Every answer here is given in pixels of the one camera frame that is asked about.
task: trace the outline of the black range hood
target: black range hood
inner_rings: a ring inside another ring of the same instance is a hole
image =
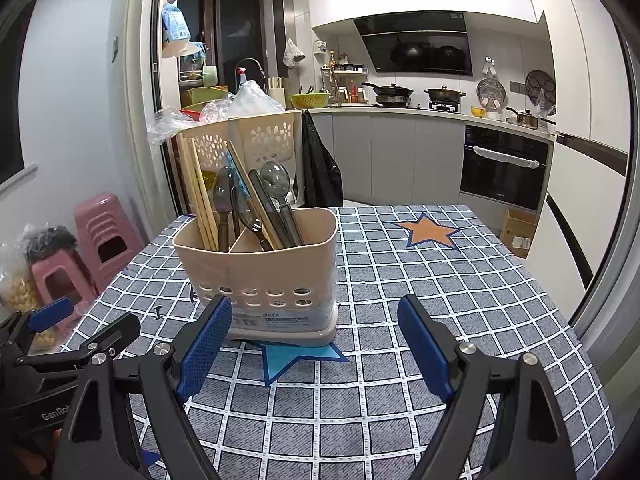
[[[393,12],[353,22],[376,72],[473,75],[462,12]]]

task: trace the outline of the gray lower cabinet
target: gray lower cabinet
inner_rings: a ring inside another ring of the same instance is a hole
[[[434,117],[416,121],[414,204],[455,204],[460,193],[465,124]]]
[[[371,115],[373,204],[413,203],[416,124],[414,116]]]
[[[316,126],[316,130],[318,131],[318,135],[320,136],[320,140],[324,144],[325,148],[331,153],[334,154],[334,124],[333,124],[333,115],[332,114],[314,114],[313,115],[314,124]]]
[[[342,188],[347,200],[371,201],[370,115],[333,114],[334,159],[342,173]]]

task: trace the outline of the oven handle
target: oven handle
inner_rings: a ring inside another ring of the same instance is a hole
[[[540,166],[537,160],[528,160],[526,158],[520,158],[519,156],[508,155],[507,153],[492,152],[492,150],[480,148],[480,146],[474,146],[474,153],[484,158],[490,158],[498,162],[507,162],[520,166],[521,168],[529,168],[530,170],[535,170]]]

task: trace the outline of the yellow bowl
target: yellow bowl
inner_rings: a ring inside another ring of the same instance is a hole
[[[291,104],[298,110],[306,108],[326,108],[329,102],[329,94],[316,92],[313,94],[295,94],[291,96]]]
[[[484,108],[477,108],[475,106],[472,106],[471,114],[473,115],[473,117],[484,117],[486,115],[486,110]]]

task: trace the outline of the cardboard box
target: cardboard box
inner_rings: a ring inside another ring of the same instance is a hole
[[[509,208],[500,241],[516,256],[526,258],[537,226],[533,213]]]

